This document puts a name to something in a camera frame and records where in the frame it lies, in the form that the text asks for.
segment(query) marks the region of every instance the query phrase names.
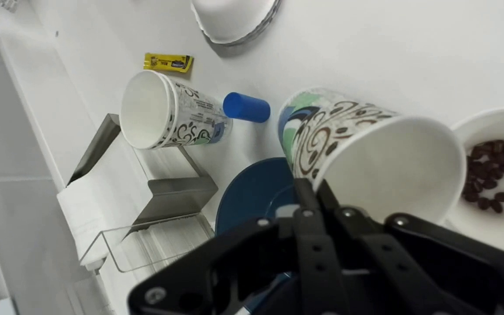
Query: black object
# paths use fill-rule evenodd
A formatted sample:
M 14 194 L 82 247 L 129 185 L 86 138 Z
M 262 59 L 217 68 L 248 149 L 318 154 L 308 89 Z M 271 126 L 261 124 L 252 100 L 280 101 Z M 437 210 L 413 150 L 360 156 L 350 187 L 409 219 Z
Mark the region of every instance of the black object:
M 129 294 L 131 315 L 234 313 L 283 271 L 261 315 L 504 313 L 504 252 L 408 213 L 376 224 L 296 180 L 294 219 L 243 224 Z

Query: white countertop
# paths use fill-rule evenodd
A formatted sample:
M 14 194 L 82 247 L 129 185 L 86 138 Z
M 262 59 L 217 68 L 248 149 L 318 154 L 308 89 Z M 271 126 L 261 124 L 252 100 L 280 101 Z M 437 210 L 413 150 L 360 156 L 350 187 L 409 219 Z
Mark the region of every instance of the white countertop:
M 65 187 L 107 112 L 117 112 L 143 52 L 196 58 L 189 86 L 271 103 L 264 126 L 234 122 L 227 138 L 189 154 L 219 192 L 247 164 L 282 156 L 280 105 L 313 86 L 451 124 L 504 107 L 504 2 L 283 0 L 261 38 L 215 51 L 189 0 L 30 0 L 0 9 L 0 47 L 58 187 Z

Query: yellow label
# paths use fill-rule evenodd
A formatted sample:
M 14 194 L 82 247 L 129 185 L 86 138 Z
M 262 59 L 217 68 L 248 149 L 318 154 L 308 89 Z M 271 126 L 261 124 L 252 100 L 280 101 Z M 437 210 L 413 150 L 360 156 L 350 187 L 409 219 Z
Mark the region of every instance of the yellow label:
M 178 73 L 191 72 L 192 65 L 194 65 L 194 58 L 192 56 L 182 56 L 182 54 L 147 52 L 145 61 L 143 61 L 145 70 L 178 72 Z

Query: blue cap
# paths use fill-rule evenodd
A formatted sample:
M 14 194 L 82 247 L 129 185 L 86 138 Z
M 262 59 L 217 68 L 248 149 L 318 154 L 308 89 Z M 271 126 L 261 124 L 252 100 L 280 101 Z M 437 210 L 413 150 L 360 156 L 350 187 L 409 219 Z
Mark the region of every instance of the blue cap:
M 269 119 L 269 103 L 240 93 L 229 93 L 222 101 L 227 117 L 252 122 L 266 122 Z

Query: cup design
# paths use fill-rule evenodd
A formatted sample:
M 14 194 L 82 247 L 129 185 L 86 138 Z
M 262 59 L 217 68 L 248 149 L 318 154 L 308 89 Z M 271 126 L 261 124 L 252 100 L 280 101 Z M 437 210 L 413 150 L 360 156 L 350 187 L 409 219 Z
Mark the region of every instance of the cup design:
M 296 177 L 318 177 L 318 170 L 343 142 L 397 114 L 371 103 L 346 100 L 332 91 L 306 91 L 296 96 L 283 121 L 283 150 Z
M 213 143 L 224 135 L 226 117 L 217 101 L 182 84 L 173 84 L 178 96 L 178 117 L 168 145 Z

